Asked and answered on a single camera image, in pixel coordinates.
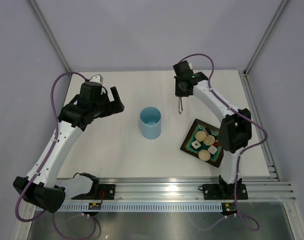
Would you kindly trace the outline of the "metal tongs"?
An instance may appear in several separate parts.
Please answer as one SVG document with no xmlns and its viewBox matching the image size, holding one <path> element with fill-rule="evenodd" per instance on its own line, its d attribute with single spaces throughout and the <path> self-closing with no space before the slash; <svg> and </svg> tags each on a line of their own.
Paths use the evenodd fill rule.
<svg viewBox="0 0 304 240">
<path fill-rule="evenodd" d="M 182 103 L 182 97 L 178 98 L 178 114 L 182 114 L 183 112 L 183 103 Z"/>
</svg>

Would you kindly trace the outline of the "blue cylindrical lunch container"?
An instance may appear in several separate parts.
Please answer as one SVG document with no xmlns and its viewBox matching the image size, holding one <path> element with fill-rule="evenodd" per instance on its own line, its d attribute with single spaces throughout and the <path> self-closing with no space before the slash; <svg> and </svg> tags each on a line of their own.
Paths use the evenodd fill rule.
<svg viewBox="0 0 304 240">
<path fill-rule="evenodd" d="M 140 129 L 148 140 L 154 140 L 161 134 L 161 112 L 155 107 L 146 107 L 140 113 Z"/>
</svg>

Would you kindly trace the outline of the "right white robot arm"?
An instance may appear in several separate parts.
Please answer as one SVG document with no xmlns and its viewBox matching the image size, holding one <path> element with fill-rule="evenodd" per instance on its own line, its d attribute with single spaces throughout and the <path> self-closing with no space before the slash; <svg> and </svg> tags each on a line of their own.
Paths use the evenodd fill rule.
<svg viewBox="0 0 304 240">
<path fill-rule="evenodd" d="M 246 186 L 240 176 L 240 157 L 252 138 L 251 113 L 239 109 L 217 93 L 211 77 L 193 72 L 186 60 L 173 66 L 175 95 L 178 98 L 195 96 L 202 101 L 220 121 L 217 140 L 224 150 L 221 174 L 217 184 L 203 185 L 205 199 L 247 199 Z"/>
</svg>

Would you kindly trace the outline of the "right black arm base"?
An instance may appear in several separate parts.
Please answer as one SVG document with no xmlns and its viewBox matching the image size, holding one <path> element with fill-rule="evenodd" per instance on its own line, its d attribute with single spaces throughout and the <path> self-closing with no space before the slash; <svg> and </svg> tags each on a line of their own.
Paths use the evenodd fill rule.
<svg viewBox="0 0 304 240">
<path fill-rule="evenodd" d="M 198 186 L 198 190 L 203 193 L 204 200 L 247 200 L 248 193 L 245 184 L 234 184 L 223 186 L 222 184 L 203 184 Z"/>
</svg>

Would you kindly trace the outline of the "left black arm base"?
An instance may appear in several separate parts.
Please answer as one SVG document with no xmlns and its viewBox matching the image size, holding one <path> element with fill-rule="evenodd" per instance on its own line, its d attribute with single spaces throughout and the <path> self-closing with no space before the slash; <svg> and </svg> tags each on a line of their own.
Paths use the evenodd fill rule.
<svg viewBox="0 0 304 240">
<path fill-rule="evenodd" d="M 96 183 L 91 189 L 90 192 L 79 194 L 72 197 L 72 200 L 114 200 L 115 196 L 115 187 L 114 184 L 101 184 Z"/>
</svg>

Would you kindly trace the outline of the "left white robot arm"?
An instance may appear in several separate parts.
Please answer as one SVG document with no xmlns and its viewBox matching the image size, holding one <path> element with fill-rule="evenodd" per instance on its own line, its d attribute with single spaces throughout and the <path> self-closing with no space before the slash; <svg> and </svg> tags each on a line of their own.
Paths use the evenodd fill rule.
<svg viewBox="0 0 304 240">
<path fill-rule="evenodd" d="M 61 109 L 53 138 L 41 157 L 25 177 L 18 176 L 13 182 L 21 199 L 54 213 L 65 199 L 98 200 L 103 196 L 99 178 L 89 173 L 80 173 L 62 183 L 57 182 L 57 177 L 74 143 L 89 124 L 124 111 L 117 88 L 113 86 L 110 90 L 113 101 L 102 84 L 86 81 L 80 93 Z"/>
</svg>

